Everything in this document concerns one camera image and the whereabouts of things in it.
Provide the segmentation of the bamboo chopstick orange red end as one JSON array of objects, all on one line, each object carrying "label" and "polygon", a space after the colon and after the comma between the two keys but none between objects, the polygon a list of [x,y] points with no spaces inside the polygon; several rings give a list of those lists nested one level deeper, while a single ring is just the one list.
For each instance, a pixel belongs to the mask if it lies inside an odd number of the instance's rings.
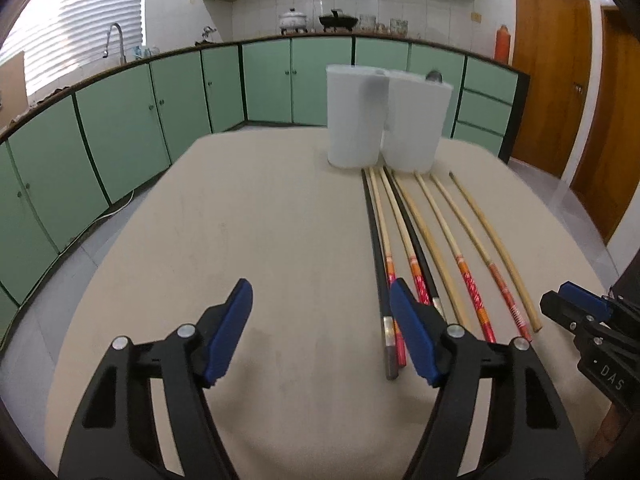
[{"label": "bamboo chopstick orange red end", "polygon": [[442,232],[444,233],[444,237],[446,238],[446,241],[449,245],[450,252],[454,256],[454,260],[456,260],[457,267],[462,276],[462,280],[464,281],[466,290],[468,291],[468,294],[471,298],[476,317],[478,319],[478,322],[480,322],[480,328],[482,329],[483,336],[486,341],[494,344],[497,341],[494,329],[491,326],[488,313],[483,304],[482,297],[480,296],[480,291],[478,290],[477,284],[472,277],[464,255],[462,254],[462,251],[456,239],[454,238],[454,234],[452,234],[448,222],[446,221],[444,215],[442,214],[442,211],[437,205],[432,192],[428,189],[423,177],[418,172],[414,172],[413,175],[416,178],[416,182],[418,182],[418,185],[420,185],[420,188],[428,203],[430,204],[436,220],[440,228],[442,229]]}]

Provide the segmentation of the plain light bamboo chopstick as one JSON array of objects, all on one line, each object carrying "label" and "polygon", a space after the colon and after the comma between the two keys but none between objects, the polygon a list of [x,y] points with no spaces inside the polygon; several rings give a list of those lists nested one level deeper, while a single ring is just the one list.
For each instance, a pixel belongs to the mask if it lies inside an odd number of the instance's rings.
[{"label": "plain light bamboo chopstick", "polygon": [[459,178],[452,171],[450,171],[449,177],[451,181],[454,182],[462,196],[465,198],[474,214],[477,216],[477,220],[486,231],[486,234],[491,240],[491,243],[494,244],[496,251],[498,252],[498,255],[503,262],[503,265],[506,267],[506,270],[511,277],[516,291],[518,292],[518,296],[520,296],[521,298],[521,302],[526,310],[529,319],[530,327],[535,333],[540,332],[542,329],[542,323],[537,313],[536,307],[534,306],[533,299],[529,295],[524,280],[522,279],[520,272],[518,272],[518,268],[512,260],[511,255],[506,249],[506,245],[503,243],[494,226],[489,222],[483,209],[480,208],[480,205],[477,203],[470,191],[462,184]]}]

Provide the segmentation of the black chopstick silver end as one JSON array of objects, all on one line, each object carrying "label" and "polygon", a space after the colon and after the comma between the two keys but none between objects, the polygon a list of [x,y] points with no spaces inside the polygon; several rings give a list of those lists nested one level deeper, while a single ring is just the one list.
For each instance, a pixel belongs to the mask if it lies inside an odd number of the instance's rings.
[{"label": "black chopstick silver end", "polygon": [[378,224],[376,223],[372,195],[369,188],[366,170],[361,169],[360,174],[364,199],[366,200],[368,225],[373,252],[375,284],[376,292],[378,293],[378,310],[380,311],[382,330],[385,377],[391,382],[399,375],[394,319],[390,314],[390,305],[388,304],[388,286],[386,281],[385,263],[380,237],[378,236]]}]

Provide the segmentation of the bamboo chopstick red band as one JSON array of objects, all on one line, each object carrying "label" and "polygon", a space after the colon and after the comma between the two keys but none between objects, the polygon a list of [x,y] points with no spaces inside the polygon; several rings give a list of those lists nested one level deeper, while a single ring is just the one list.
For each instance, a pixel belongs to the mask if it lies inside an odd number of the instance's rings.
[{"label": "bamboo chopstick red band", "polygon": [[512,318],[514,319],[514,323],[516,324],[516,326],[518,326],[518,331],[520,332],[521,336],[527,341],[532,342],[533,336],[530,332],[528,324],[525,321],[525,318],[523,318],[520,309],[516,305],[512,292],[510,291],[509,286],[506,284],[506,281],[500,273],[498,266],[494,263],[494,260],[491,259],[488,250],[480,241],[480,238],[473,230],[471,223],[465,217],[465,215],[462,214],[462,210],[454,201],[451,194],[446,190],[442,182],[440,182],[439,178],[434,174],[431,174],[430,179],[434,182],[434,185],[436,185],[436,188],[438,188],[440,194],[442,194],[442,197],[446,200],[447,204],[458,218],[459,222],[462,225],[462,228],[465,230],[466,234],[468,234],[468,237],[475,246],[477,252],[480,254],[480,258],[482,258],[485,266],[488,267],[488,270],[492,278],[494,279],[494,282],[496,283],[498,289],[500,290],[500,294],[512,315]]}]

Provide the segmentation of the bamboo chopstick red patterned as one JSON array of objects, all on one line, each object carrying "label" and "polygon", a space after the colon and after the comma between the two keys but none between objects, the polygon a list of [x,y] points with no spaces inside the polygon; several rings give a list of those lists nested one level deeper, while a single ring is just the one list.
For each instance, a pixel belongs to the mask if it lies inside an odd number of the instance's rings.
[{"label": "bamboo chopstick red patterned", "polygon": [[404,245],[405,253],[407,255],[409,269],[413,278],[414,287],[416,288],[416,293],[418,294],[418,299],[420,302],[422,302],[422,304],[430,304],[431,300],[428,296],[426,284],[424,282],[424,278],[420,269],[420,264],[418,258],[416,258],[416,252],[414,251],[413,244],[411,243],[406,222],[404,218],[402,218],[398,201],[396,200],[394,191],[392,189],[392,186],[390,185],[390,180],[388,180],[388,177],[386,176],[383,168],[380,168],[378,170],[378,174],[381,177],[387,198],[390,201],[390,206],[392,207],[401,241]]}]

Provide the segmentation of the green lower kitchen cabinets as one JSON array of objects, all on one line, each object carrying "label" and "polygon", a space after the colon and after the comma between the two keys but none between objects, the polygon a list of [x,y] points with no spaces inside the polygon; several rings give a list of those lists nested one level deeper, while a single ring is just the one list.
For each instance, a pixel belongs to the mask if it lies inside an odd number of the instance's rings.
[{"label": "green lower kitchen cabinets", "polygon": [[1,322],[64,250],[201,136],[244,125],[322,126],[326,68],[374,66],[452,88],[444,136],[511,157],[526,73],[416,40],[314,34],[190,47],[55,93],[1,137]]}]

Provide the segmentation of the white right utensil holder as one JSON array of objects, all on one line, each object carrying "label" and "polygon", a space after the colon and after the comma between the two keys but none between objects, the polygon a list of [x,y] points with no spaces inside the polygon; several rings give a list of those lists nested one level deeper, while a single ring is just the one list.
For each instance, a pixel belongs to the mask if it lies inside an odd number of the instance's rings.
[{"label": "white right utensil holder", "polygon": [[444,130],[452,85],[425,75],[390,70],[382,155],[395,171],[431,169]]}]

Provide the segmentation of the white utensil holder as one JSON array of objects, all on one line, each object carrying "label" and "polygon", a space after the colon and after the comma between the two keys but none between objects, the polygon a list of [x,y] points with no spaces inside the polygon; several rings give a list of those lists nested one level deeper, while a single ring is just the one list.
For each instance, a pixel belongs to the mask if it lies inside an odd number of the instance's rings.
[{"label": "white utensil holder", "polygon": [[431,169],[444,130],[452,85],[425,75],[390,70],[382,155],[395,171]]},{"label": "white utensil holder", "polygon": [[378,162],[387,112],[390,76],[382,68],[326,66],[328,161],[342,169]]}]

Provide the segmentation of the orange thermos bottle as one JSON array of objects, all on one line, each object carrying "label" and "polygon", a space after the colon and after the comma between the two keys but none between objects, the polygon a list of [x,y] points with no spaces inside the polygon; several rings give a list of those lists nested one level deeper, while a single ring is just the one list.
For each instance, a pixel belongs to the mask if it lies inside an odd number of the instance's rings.
[{"label": "orange thermos bottle", "polygon": [[511,49],[511,34],[506,25],[501,25],[496,33],[494,59],[502,64],[508,64]]}]

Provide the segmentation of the white left utensil holder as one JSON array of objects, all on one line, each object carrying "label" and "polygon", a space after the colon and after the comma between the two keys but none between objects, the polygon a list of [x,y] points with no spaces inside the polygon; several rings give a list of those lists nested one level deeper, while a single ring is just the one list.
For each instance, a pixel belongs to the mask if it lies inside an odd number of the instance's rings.
[{"label": "white left utensil holder", "polygon": [[326,66],[328,161],[342,169],[378,162],[387,112],[390,76],[382,68]]}]

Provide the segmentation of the patterned ceramic jar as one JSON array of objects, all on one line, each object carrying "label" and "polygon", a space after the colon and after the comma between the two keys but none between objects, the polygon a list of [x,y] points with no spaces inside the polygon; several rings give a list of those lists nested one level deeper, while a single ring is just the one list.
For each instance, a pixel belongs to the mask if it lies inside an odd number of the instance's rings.
[{"label": "patterned ceramic jar", "polygon": [[400,18],[390,20],[390,34],[394,37],[405,38],[408,35],[408,22]]}]

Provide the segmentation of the brown cardboard board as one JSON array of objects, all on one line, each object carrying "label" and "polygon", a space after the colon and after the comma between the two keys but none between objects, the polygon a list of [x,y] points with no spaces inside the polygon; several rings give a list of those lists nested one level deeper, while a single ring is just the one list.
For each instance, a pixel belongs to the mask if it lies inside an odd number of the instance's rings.
[{"label": "brown cardboard board", "polygon": [[0,127],[4,129],[28,110],[23,52],[18,52],[0,66],[0,91]]}]

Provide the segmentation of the white window blinds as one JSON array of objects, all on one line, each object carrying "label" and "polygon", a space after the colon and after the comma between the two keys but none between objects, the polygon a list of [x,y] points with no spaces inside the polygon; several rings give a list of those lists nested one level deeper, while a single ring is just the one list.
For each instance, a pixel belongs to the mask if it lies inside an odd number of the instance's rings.
[{"label": "white window blinds", "polygon": [[144,0],[30,0],[1,48],[1,61],[24,53],[26,93],[118,55],[144,39]]}]

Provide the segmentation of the white cooking pot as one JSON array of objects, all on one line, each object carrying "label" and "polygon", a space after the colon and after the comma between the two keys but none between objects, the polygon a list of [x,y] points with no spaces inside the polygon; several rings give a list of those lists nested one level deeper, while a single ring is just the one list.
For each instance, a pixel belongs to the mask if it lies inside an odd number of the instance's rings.
[{"label": "white cooking pot", "polygon": [[308,32],[307,14],[295,8],[289,8],[279,15],[279,30],[281,35]]}]

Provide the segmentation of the small kettle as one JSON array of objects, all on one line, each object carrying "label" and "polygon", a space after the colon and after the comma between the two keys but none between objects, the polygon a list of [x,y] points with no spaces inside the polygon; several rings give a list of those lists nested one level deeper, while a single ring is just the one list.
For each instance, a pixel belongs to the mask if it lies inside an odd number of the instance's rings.
[{"label": "small kettle", "polygon": [[202,40],[204,42],[213,42],[213,36],[216,34],[216,32],[216,28],[205,26],[202,31]]}]

